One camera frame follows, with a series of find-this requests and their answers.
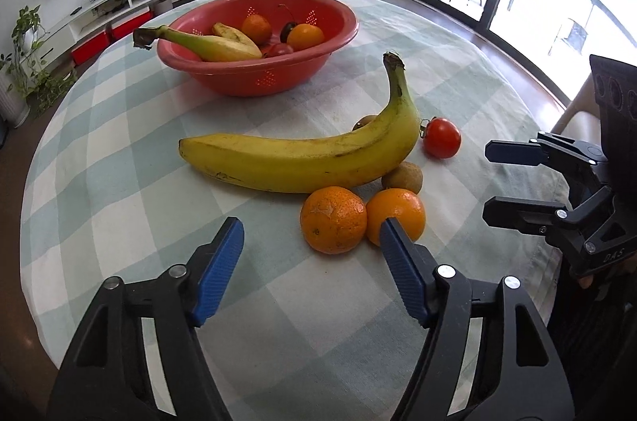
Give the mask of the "dark cherry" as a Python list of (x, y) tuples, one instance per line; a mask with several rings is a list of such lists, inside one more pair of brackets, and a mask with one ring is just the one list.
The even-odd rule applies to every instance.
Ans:
[(289, 17), (289, 20), (285, 23), (285, 25), (279, 32), (279, 41), (282, 43), (286, 43), (289, 34), (291, 34), (291, 31), (299, 25), (299, 22), (296, 20), (296, 16), (294, 16), (293, 11), (291, 11), (291, 9), (287, 5), (279, 4), (277, 6), (281, 10), (285, 11), (287, 13), (287, 16)]

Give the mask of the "textured orange mandarin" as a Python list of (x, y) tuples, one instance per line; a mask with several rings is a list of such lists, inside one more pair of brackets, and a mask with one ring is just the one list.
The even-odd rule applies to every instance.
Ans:
[(311, 249), (325, 255), (344, 254), (355, 249), (365, 237), (366, 206), (349, 189), (325, 187), (305, 199), (299, 221), (303, 238)]

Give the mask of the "white ribbed planter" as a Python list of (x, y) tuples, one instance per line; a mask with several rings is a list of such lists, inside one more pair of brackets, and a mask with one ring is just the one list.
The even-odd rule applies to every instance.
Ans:
[(13, 129), (20, 127), (30, 112), (26, 100), (18, 93), (12, 78), (5, 72), (0, 74), (0, 112)]

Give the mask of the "right red storage box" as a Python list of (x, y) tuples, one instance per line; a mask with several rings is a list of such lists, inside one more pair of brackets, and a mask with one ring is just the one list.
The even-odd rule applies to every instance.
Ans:
[(153, 13), (148, 7), (129, 13), (128, 16), (122, 16), (110, 24), (110, 37), (113, 41), (120, 40), (132, 34), (136, 28), (142, 27), (152, 18)]

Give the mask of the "red tomato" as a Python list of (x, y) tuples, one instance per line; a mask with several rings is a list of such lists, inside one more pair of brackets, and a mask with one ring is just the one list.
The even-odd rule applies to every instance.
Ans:
[(424, 151), (436, 159), (450, 159), (460, 150), (460, 130), (448, 119), (434, 117), (421, 124)]

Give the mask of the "left red storage box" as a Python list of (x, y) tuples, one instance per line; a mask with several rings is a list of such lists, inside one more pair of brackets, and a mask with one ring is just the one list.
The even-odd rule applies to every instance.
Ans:
[(110, 45), (110, 37), (106, 31), (100, 31), (93, 37), (86, 39), (80, 45), (76, 45), (70, 51), (73, 63), (82, 65), (92, 57), (102, 53)]

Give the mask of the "small round grey pot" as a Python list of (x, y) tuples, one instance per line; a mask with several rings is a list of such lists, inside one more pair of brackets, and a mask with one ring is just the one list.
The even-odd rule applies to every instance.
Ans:
[(167, 13), (174, 7), (172, 0), (155, 0), (150, 5), (150, 10), (154, 16), (160, 16)]

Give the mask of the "brown kiwi fruit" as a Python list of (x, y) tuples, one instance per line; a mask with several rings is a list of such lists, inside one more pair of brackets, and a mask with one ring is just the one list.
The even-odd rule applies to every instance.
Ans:
[(407, 189), (418, 194), (423, 185), (423, 173), (417, 164), (404, 161), (381, 178), (381, 185), (384, 189)]
[(356, 131), (360, 129), (361, 127), (365, 127), (367, 124), (369, 124), (371, 121), (375, 120), (376, 118), (377, 118), (376, 115), (367, 115), (359, 119), (358, 122), (355, 123), (354, 127), (352, 127), (352, 130)]

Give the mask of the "red storage box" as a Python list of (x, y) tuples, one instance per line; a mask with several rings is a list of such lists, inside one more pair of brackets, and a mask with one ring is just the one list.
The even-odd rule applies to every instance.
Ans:
[(100, 31), (93, 37), (86, 39), (80, 45), (76, 45), (70, 51), (73, 63), (82, 65), (92, 57), (102, 53), (110, 45), (110, 37), (106, 31)]
[(110, 24), (110, 37), (113, 41), (120, 40), (132, 34), (136, 28), (142, 27), (152, 18), (153, 13), (148, 7), (129, 13), (128, 16), (122, 16)]

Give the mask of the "red plastic colander bowl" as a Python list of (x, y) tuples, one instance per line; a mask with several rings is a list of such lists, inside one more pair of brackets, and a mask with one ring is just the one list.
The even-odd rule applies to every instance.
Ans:
[(201, 0), (170, 28), (219, 37), (223, 25), (245, 35), (261, 58), (208, 62), (165, 39), (156, 43), (156, 53), (165, 65), (216, 93), (266, 96), (309, 80), (358, 33), (354, 12), (339, 0)]

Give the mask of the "yellow banana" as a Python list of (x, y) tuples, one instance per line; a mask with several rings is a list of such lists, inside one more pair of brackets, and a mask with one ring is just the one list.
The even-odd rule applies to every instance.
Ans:
[(368, 184), (397, 168), (420, 134), (403, 61), (387, 52), (383, 65), (390, 98), (364, 127), (309, 139), (230, 133), (187, 137), (178, 143), (179, 154), (193, 168), (220, 182), (278, 194), (311, 194), (329, 186)]
[(261, 51), (256, 45), (225, 37), (183, 33), (165, 25), (141, 27), (133, 31), (133, 44), (136, 48), (149, 50), (156, 40), (180, 45), (206, 62), (239, 62), (261, 58)]

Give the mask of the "smooth orange mandarin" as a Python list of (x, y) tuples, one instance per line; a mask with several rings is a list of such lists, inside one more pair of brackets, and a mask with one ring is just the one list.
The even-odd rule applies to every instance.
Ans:
[(366, 204), (367, 239), (380, 245), (384, 220), (396, 218), (411, 241), (418, 241), (426, 225), (425, 208), (418, 194), (408, 189), (389, 188), (377, 192)]

